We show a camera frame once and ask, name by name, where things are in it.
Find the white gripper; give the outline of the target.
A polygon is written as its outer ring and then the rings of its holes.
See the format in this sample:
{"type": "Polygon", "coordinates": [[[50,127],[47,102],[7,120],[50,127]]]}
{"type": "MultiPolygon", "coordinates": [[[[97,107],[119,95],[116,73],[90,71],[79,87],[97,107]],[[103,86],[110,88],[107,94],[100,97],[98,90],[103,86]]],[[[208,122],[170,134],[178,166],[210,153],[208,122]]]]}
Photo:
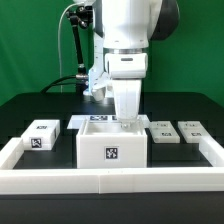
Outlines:
{"type": "Polygon", "coordinates": [[[142,80],[146,76],[146,53],[105,55],[105,70],[112,80],[116,117],[121,128],[137,119],[142,80]]]}

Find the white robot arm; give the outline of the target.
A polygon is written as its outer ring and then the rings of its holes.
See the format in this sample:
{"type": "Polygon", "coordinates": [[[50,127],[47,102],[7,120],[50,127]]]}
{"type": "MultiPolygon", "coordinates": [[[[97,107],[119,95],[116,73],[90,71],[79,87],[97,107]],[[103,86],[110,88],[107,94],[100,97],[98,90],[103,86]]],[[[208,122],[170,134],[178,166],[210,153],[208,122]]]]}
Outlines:
{"type": "Polygon", "coordinates": [[[152,40],[168,38],[180,19],[177,0],[95,0],[94,32],[101,62],[91,75],[91,93],[101,101],[113,94],[117,120],[125,129],[137,121],[141,84],[152,40]]]}

